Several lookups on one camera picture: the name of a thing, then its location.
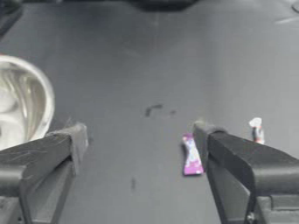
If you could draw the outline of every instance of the small white object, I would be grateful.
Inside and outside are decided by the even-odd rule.
[[[264,130],[261,128],[261,118],[254,117],[249,122],[248,122],[249,127],[252,128],[252,137],[253,141],[258,144],[265,144],[265,134]]]

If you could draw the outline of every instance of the black table surface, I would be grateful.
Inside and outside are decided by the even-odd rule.
[[[182,133],[206,119],[299,157],[299,16],[290,1],[32,3],[0,42],[56,94],[54,121],[88,125],[60,223],[220,223],[205,176],[182,176]],[[145,113],[152,106],[150,115]]]

